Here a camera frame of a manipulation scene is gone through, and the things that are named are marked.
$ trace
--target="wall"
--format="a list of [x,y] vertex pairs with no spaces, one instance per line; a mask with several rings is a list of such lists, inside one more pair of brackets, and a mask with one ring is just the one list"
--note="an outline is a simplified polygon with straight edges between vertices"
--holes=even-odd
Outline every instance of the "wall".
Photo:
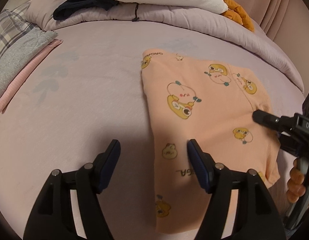
[[309,10],[302,0],[290,0],[274,40],[295,64],[309,92]]

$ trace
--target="navy blue clothing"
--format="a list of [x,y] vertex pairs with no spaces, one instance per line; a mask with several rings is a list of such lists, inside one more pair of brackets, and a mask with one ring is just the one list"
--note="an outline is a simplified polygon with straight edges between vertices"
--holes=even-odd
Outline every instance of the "navy blue clothing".
[[79,9],[89,8],[89,7],[101,7],[108,11],[114,5],[119,2],[116,0],[67,0],[61,4],[53,12],[53,18],[55,20],[65,20],[70,17],[74,12]]

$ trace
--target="cartoon eye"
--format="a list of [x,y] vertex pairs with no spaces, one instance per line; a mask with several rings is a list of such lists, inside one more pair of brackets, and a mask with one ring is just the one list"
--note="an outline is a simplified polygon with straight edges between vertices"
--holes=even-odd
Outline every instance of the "cartoon eye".
[[185,115],[185,116],[190,116],[191,115],[191,110],[189,108],[183,108],[182,109],[182,113]]
[[176,110],[179,110],[179,109],[180,109],[180,106],[179,106],[179,104],[178,104],[176,101],[173,101],[173,102],[172,102],[172,105],[173,105],[173,107],[174,107]]

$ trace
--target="blue gripper pad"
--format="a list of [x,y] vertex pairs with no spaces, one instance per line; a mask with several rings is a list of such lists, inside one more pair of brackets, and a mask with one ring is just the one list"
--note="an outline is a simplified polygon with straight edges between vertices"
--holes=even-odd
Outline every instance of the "blue gripper pad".
[[194,172],[197,175],[199,184],[201,188],[203,188],[208,194],[211,194],[211,181],[213,177],[213,169],[211,169],[211,173],[207,171],[203,160],[200,157],[199,150],[201,151],[196,140],[191,139],[187,143],[188,157],[193,166]]
[[114,168],[120,157],[120,152],[120,142],[118,140],[112,140],[107,150],[99,154],[100,158],[94,163],[96,166],[96,177],[99,178],[99,184],[97,186],[98,193],[101,193],[108,187]]

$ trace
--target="orange cloth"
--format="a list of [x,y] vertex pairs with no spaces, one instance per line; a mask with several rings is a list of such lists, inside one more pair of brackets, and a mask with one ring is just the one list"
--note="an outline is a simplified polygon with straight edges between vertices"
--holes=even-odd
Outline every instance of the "orange cloth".
[[268,188],[279,179],[277,135],[252,120],[256,109],[271,112],[271,103],[251,70],[161,49],[145,51],[141,68],[154,135],[157,231],[197,229],[206,212],[210,196],[189,163],[189,139],[231,170],[255,169]]
[[228,5],[229,10],[225,11],[221,15],[239,23],[240,25],[243,25],[243,27],[254,32],[255,29],[251,18],[242,8],[242,6],[236,3],[234,0],[224,0],[224,2]]

